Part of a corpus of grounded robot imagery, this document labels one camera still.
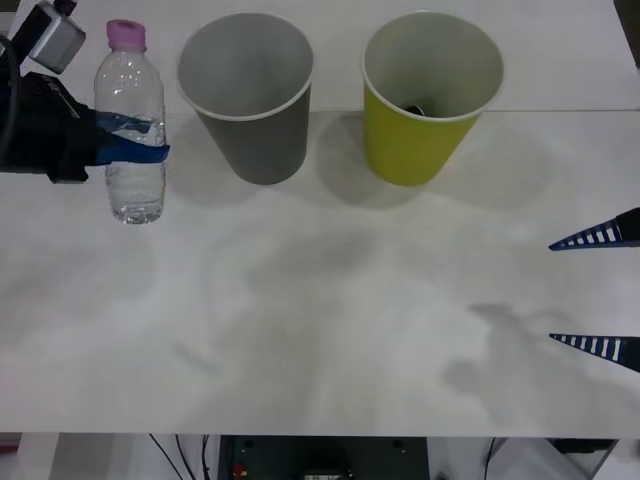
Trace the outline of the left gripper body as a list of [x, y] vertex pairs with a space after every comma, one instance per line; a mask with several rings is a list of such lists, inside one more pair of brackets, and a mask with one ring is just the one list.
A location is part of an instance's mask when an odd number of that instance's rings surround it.
[[53, 183], [84, 183], [106, 132], [96, 113], [76, 101], [56, 77], [20, 78], [18, 110], [1, 151], [3, 173], [45, 175]]

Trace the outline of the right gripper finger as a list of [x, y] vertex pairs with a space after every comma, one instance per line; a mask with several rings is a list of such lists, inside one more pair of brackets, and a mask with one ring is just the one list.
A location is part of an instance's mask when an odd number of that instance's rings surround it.
[[640, 372], [640, 338], [631, 336], [583, 336], [550, 333], [549, 337], [573, 349]]
[[549, 246], [551, 251], [597, 248], [636, 248], [639, 246], [640, 208], [565, 237]]

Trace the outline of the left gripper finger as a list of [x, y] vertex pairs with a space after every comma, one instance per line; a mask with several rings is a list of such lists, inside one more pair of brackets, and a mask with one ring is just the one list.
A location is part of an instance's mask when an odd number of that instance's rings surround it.
[[151, 116], [128, 116], [115, 112], [98, 111], [97, 126], [109, 133], [133, 132], [134, 136], [164, 136], [165, 125], [162, 120]]
[[106, 166], [113, 163], [158, 164], [167, 159], [169, 151], [169, 145], [110, 144], [102, 148], [89, 165]]

